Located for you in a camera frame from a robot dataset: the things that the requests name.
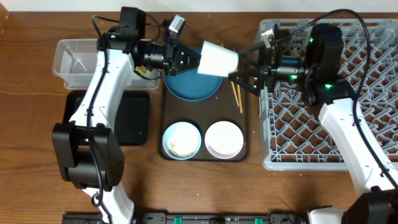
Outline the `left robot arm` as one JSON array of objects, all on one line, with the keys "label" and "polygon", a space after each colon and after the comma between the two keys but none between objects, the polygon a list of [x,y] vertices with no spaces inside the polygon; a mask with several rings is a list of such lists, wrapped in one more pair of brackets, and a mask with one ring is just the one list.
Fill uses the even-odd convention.
[{"label": "left robot arm", "polygon": [[185,19],[157,24],[162,44],[145,38],[147,14],[123,7],[109,31],[99,34],[96,70],[77,110],[57,123],[52,141],[62,179],[91,198],[105,223],[131,223],[134,204],[121,179],[124,154],[114,124],[123,92],[137,67],[178,75],[199,66],[200,54],[180,44]]}]

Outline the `white paper cup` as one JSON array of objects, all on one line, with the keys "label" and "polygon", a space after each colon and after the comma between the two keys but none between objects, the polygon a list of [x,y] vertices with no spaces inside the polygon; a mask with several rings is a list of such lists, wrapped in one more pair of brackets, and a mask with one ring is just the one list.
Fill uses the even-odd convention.
[{"label": "white paper cup", "polygon": [[228,77],[230,73],[236,71],[238,63],[239,56],[236,52],[204,41],[197,70],[203,75]]}]

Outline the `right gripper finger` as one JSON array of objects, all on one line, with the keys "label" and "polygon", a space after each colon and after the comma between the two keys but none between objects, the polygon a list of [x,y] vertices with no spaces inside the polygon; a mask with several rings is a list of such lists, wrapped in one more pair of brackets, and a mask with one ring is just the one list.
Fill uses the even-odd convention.
[{"label": "right gripper finger", "polygon": [[248,53],[251,53],[251,52],[255,51],[255,50],[262,49],[263,47],[264,47],[264,43],[263,43],[263,42],[258,42],[258,43],[252,45],[250,48],[248,48],[248,49],[246,49],[246,50],[241,50],[241,51],[239,51],[239,52],[238,52],[239,60],[242,61],[242,62],[244,62],[244,63],[246,63],[246,64],[257,64],[257,62],[248,59],[248,58],[246,57],[246,55],[247,55]]},{"label": "right gripper finger", "polygon": [[228,75],[228,80],[242,86],[246,90],[258,90],[257,78],[259,75],[258,68],[250,68],[248,70],[238,70]]}]

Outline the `dark blue plate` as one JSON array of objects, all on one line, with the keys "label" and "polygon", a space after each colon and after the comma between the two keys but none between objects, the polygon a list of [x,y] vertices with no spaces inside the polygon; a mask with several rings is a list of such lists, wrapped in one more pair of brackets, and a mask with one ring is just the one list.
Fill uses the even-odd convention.
[{"label": "dark blue plate", "polygon": [[182,74],[164,77],[167,89],[176,97],[187,101],[201,101],[217,92],[223,82],[222,77],[203,75],[197,69]]}]

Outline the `pile of rice scraps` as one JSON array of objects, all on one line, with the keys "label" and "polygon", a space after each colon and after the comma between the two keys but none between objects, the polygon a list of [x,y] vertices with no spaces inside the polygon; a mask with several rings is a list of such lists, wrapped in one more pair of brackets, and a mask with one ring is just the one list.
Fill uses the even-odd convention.
[{"label": "pile of rice scraps", "polygon": [[190,123],[173,124],[167,139],[169,151],[176,157],[187,158],[194,155],[199,143],[197,128]]}]

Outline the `yellow green snack wrapper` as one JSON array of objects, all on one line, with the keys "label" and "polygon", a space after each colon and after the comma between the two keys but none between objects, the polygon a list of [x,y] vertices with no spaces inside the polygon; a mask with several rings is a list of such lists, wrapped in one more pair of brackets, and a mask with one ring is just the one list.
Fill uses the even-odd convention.
[{"label": "yellow green snack wrapper", "polygon": [[140,66],[136,67],[136,71],[138,71],[140,74],[150,74],[150,70],[146,69],[146,67]]}]

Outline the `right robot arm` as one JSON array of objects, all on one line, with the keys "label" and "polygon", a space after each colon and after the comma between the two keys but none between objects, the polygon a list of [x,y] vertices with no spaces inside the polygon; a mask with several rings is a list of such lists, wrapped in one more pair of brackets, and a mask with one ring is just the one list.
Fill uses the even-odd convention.
[{"label": "right robot arm", "polygon": [[342,31],[333,24],[311,28],[304,58],[282,55],[280,43],[287,30],[273,27],[252,47],[258,59],[249,70],[228,78],[258,95],[273,91],[278,82],[296,84],[302,100],[336,144],[354,184],[356,201],[348,209],[316,208],[307,212],[307,223],[396,223],[397,169],[370,130],[354,89],[339,73],[343,51]]}]

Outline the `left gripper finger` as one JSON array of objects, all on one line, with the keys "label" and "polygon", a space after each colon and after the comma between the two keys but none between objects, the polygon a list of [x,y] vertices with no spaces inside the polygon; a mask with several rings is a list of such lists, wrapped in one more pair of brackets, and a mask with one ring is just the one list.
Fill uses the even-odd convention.
[{"label": "left gripper finger", "polygon": [[184,55],[192,56],[194,58],[201,57],[201,47],[187,47],[186,45],[179,44],[178,49],[184,53]]},{"label": "left gripper finger", "polygon": [[180,61],[178,65],[178,73],[185,73],[190,70],[197,69],[200,64],[199,60]]}]

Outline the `light blue bowl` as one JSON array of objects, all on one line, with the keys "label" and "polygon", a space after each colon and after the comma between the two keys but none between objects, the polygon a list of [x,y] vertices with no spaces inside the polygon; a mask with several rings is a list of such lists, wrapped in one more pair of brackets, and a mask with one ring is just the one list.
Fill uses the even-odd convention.
[{"label": "light blue bowl", "polygon": [[169,151],[169,149],[168,149],[168,147],[167,147],[167,139],[168,139],[169,136],[170,136],[170,130],[171,130],[172,126],[173,126],[173,124],[170,125],[170,126],[165,130],[164,135],[163,135],[163,137],[162,137],[162,147],[163,147],[164,151],[165,151],[166,154],[167,154],[168,156],[170,156],[172,159],[176,159],[176,160],[187,160],[187,159],[190,159],[191,157],[193,157],[193,156],[199,151],[199,149],[200,149],[200,147],[201,147],[201,134],[200,134],[198,128],[196,127],[197,130],[198,130],[198,134],[200,135],[200,137],[199,137],[198,147],[197,147],[196,151],[194,152],[194,155],[192,155],[192,156],[190,156],[190,157],[187,157],[187,158],[179,158],[179,157],[174,156],[174,155]]}]

